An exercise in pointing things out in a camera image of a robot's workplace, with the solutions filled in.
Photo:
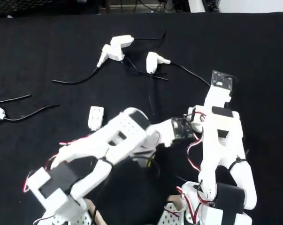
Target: white plastic bracket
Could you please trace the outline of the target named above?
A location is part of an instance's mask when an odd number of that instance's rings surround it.
[[[102,127],[104,118],[104,108],[91,106],[88,118],[88,127],[91,131],[97,131]]]

